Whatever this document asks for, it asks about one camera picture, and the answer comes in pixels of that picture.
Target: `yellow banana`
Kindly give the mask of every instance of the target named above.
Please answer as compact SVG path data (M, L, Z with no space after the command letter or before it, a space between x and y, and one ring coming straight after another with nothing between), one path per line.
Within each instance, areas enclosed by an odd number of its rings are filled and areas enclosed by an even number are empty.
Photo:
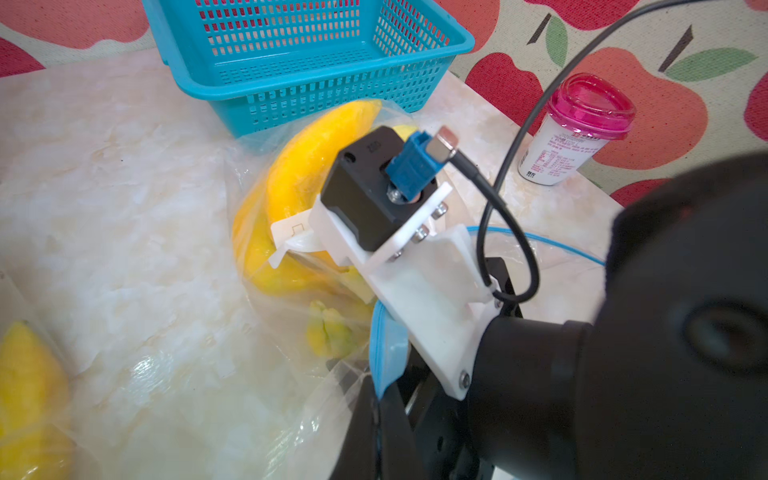
M240 206L232 226L237 266L259 290L282 295L331 287L327 275L286 255L273 269L270 225L312 207L339 150L362 137L381 109L379 100L359 100L335 108L299 132L280 152L267 179L258 183ZM330 256L316 257L339 270Z
M13 323L0 345L0 478L63 480L72 442L67 376L51 350L24 323Z
M270 224L312 208L339 150L371 129L380 100L334 108L293 137L270 168L266 215Z
M395 131L395 133L398 134L402 141L406 141L408 140L408 137L413 135L419 129L419 127L416 127L415 125L403 124L396 125L392 127L392 129Z

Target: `blue plastic basket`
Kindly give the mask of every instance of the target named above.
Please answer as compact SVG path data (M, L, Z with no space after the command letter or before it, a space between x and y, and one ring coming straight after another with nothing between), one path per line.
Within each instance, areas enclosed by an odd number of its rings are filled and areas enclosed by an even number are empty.
M426 103L475 39L432 0L144 0L182 91L235 136L357 98Z

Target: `apple-patterned fabric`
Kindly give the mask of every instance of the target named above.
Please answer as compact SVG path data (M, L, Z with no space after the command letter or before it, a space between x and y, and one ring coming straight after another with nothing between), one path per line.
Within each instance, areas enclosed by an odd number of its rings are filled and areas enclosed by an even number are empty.
M476 40L452 71L518 124L599 30L650 1L437 0ZM683 170L768 147L767 45L768 0L670 8L617 31L577 71L632 99L634 129L581 172L626 205ZM0 76L151 47L141 0L0 6Z
M152 47L141 0L0 0L0 77Z

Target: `blue cable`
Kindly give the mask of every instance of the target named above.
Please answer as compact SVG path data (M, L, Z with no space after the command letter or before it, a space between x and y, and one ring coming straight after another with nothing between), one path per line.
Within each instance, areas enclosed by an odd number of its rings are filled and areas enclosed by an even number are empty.
M477 233L478 228L477 227L467 227L467 231L469 233ZM488 231L489 232L505 233L507 235L512 235L512 230L509 230L508 228L503 228L503 227L488 227ZM556 240L552 240L552 239L549 239L547 237L542 237L541 235L537 235L535 233L525 232L525 236L530 238L531 240L537 240L537 241L542 242L542 243L547 243L549 245L552 245L553 247L558 247L558 248L561 248L561 249L566 250L568 252L575 253L576 255L578 255L580 257L586 258L587 260L592 260L593 262L595 262L598 265L605 266L605 262L603 260L600 260L599 258L594 257L594 256L590 255L589 253L582 252L579 249L573 248L570 245L566 245L565 243L560 243L560 242L558 242Z

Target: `plastic cup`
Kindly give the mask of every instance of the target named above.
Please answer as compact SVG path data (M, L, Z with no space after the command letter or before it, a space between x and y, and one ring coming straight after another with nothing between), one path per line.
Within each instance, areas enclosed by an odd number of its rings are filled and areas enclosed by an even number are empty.
M626 138L634 114L627 95L602 78L569 77L547 102L541 128L518 166L520 175L541 185L565 180L609 141Z

